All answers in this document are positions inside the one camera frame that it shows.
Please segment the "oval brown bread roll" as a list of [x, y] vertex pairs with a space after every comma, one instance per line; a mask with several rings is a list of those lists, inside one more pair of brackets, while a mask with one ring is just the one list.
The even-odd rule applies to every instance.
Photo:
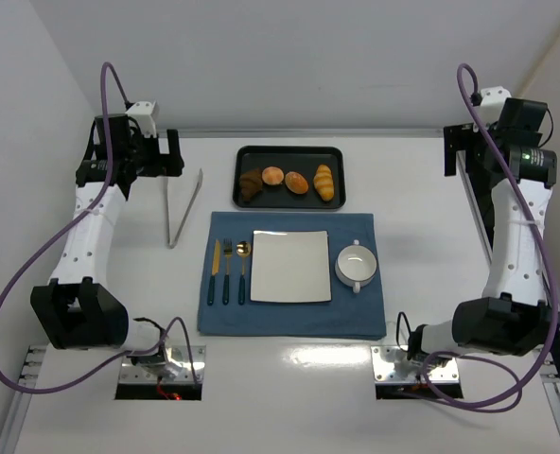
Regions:
[[296, 195], [305, 195], [309, 189], [309, 184], [306, 178], [295, 171], [291, 171], [286, 174], [285, 185], [290, 192]]

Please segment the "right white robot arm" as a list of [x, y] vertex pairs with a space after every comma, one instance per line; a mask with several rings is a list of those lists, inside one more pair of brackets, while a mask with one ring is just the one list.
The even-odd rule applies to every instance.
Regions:
[[444, 129], [445, 174], [455, 173], [464, 151], [474, 192], [493, 211], [482, 218], [492, 242], [489, 276], [481, 297], [459, 304], [451, 320], [410, 334], [410, 361], [437, 354], [445, 362], [451, 353], [521, 357], [548, 340], [553, 317], [537, 244], [557, 176], [556, 154], [539, 146], [548, 107], [503, 90], [477, 100], [480, 126]]

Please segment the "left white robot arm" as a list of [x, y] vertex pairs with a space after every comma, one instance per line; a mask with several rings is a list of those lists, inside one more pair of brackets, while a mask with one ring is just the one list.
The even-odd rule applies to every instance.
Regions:
[[184, 168], [175, 130], [162, 152], [150, 102], [125, 113], [95, 118], [76, 172], [77, 225], [69, 230], [61, 259], [45, 286], [34, 288], [31, 306], [57, 349], [110, 348], [152, 351], [160, 330], [138, 322], [107, 288], [114, 227], [139, 177], [178, 177]]

